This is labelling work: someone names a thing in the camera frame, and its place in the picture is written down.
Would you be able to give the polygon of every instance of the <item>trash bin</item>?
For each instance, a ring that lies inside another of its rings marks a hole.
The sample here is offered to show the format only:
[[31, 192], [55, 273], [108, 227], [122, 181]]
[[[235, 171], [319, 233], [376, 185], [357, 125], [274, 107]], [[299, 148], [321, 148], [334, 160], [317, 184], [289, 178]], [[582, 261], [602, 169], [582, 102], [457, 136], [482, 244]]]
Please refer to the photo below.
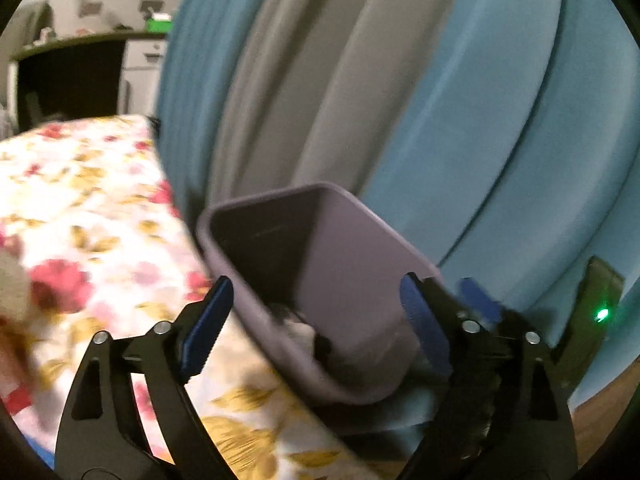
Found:
[[[306, 402], [370, 404], [399, 386], [418, 352], [400, 279], [439, 273], [356, 197], [312, 184], [233, 200], [203, 212], [197, 237], [210, 270], [232, 280], [247, 332]], [[326, 365], [272, 304], [290, 306], [330, 341]]]

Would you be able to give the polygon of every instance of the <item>drawer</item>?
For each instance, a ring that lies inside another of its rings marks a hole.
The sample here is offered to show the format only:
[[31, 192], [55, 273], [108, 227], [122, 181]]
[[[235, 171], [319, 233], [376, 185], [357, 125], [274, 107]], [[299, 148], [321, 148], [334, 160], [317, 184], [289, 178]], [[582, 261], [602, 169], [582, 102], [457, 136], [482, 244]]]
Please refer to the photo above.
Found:
[[166, 51], [165, 40], [131, 40], [124, 50], [123, 68], [155, 68]]

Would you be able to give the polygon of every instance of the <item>floral tablecloth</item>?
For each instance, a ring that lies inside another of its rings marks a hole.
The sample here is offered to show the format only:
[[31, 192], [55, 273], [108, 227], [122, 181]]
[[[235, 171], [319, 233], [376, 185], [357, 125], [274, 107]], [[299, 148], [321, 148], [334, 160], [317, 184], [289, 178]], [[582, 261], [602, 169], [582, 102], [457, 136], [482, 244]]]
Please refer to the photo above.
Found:
[[[16, 418], [53, 450], [90, 337], [145, 333], [199, 300], [209, 278], [172, 205], [146, 120], [52, 124], [0, 142], [0, 228], [24, 241], [34, 292], [64, 292], [26, 327], [34, 406]], [[156, 456], [171, 460], [142, 376], [134, 390]], [[209, 435], [241, 480], [373, 479], [283, 384], [232, 314], [187, 385]]]

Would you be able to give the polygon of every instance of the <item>green led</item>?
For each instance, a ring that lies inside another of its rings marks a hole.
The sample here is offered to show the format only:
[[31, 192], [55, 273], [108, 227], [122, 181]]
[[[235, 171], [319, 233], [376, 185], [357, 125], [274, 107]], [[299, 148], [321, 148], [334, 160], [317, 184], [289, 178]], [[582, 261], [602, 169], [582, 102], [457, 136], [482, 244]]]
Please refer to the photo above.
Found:
[[609, 309], [602, 308], [596, 314], [596, 322], [602, 323], [605, 319], [607, 319], [607, 317], [609, 317]]

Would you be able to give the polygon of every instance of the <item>white cabinet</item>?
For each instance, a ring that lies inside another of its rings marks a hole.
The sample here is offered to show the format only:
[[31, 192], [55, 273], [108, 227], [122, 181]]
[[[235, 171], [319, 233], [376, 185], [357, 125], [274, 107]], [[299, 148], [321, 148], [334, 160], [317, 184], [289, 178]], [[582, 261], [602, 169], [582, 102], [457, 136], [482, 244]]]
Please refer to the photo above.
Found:
[[119, 114], [154, 114], [165, 49], [165, 41], [127, 41], [118, 92]]

